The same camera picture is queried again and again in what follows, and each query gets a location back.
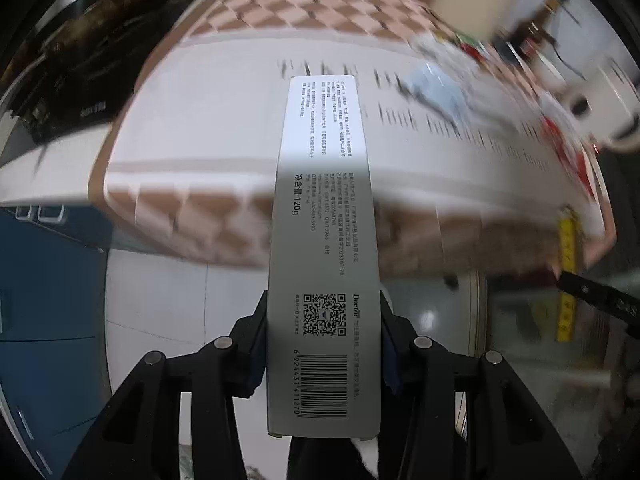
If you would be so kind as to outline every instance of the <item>white countertop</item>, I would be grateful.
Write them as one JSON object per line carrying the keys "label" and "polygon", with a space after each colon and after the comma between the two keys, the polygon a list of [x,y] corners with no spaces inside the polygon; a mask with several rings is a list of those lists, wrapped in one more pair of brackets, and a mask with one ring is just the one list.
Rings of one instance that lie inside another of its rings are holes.
{"label": "white countertop", "polygon": [[88,203],[94,161],[111,125],[39,146],[0,168],[0,206]]}

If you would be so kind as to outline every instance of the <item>white wall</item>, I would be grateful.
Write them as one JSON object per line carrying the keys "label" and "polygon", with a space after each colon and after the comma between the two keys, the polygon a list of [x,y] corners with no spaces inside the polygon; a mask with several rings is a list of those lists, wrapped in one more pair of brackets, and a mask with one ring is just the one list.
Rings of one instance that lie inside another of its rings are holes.
{"label": "white wall", "polygon": [[[542,1],[517,0],[502,20],[502,26],[507,30],[510,29],[518,20],[530,14]],[[550,30],[558,38],[558,52],[565,62],[588,76],[596,70],[599,61],[611,56],[629,77],[636,78],[640,75],[638,67],[623,43],[589,0],[571,0],[567,7],[578,23],[566,12],[562,12],[558,17],[558,32],[556,33],[556,24]],[[550,47],[545,49],[545,55],[553,61],[568,81],[580,81],[577,75],[562,65]]]}

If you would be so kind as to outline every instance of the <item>black cord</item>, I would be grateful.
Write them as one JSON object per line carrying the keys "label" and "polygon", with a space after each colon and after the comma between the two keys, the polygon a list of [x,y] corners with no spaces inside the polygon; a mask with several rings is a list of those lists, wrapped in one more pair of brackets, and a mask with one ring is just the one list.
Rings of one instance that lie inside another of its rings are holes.
{"label": "black cord", "polygon": [[[558,37],[558,30],[560,29],[560,12],[556,13],[556,35],[555,38]],[[556,56],[558,57],[558,59],[560,60],[560,62],[567,67],[569,70],[571,70],[571,72],[573,72],[575,75],[580,76],[582,79],[584,79],[585,81],[587,81],[587,78],[585,78],[585,76],[582,74],[582,72],[580,72],[579,70],[576,70],[574,67],[572,67],[570,64],[568,64],[564,59],[562,59],[562,56],[560,56],[559,52],[558,52],[558,46],[557,44],[553,45],[554,48],[554,52],[556,53]]]}

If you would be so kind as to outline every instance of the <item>barcode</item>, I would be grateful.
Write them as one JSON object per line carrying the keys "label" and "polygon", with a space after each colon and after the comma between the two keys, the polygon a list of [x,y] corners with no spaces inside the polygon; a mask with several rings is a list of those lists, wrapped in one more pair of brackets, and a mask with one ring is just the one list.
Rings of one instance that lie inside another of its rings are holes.
{"label": "barcode", "polygon": [[346,355],[300,355],[298,416],[346,418],[347,376]]}

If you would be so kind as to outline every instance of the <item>cabinet handle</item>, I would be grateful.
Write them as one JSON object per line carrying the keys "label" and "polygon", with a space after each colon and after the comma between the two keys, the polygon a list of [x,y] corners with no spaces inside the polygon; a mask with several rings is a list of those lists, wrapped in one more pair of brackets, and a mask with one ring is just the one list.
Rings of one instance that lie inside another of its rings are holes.
{"label": "cabinet handle", "polygon": [[33,217],[35,216],[36,209],[34,206],[25,206],[21,205],[15,208],[15,219],[20,220],[21,222],[33,222]]}
{"label": "cabinet handle", "polygon": [[43,224],[54,224],[54,225],[62,225],[66,222],[66,217],[68,215],[66,214],[66,209],[63,205],[60,206],[60,213],[58,213],[58,216],[44,216],[42,214],[43,209],[44,209],[43,206],[41,205],[38,206],[38,222],[42,222]]}
{"label": "cabinet handle", "polygon": [[53,471],[51,470],[51,468],[49,467],[49,464],[47,464],[47,461],[44,460],[44,456],[42,455],[41,452],[39,452],[38,450],[36,450],[36,455],[38,456],[38,458],[40,459],[40,461],[42,462],[42,465],[44,466],[44,469],[47,470],[47,473],[49,473],[50,475],[53,475]]}
{"label": "cabinet handle", "polygon": [[20,409],[18,409],[18,416],[20,417],[20,421],[22,422],[22,425],[24,426],[24,429],[27,432],[27,436],[31,440],[33,440],[33,433],[31,433],[31,430],[29,429],[29,425],[27,424],[27,420],[24,418],[24,414]]}

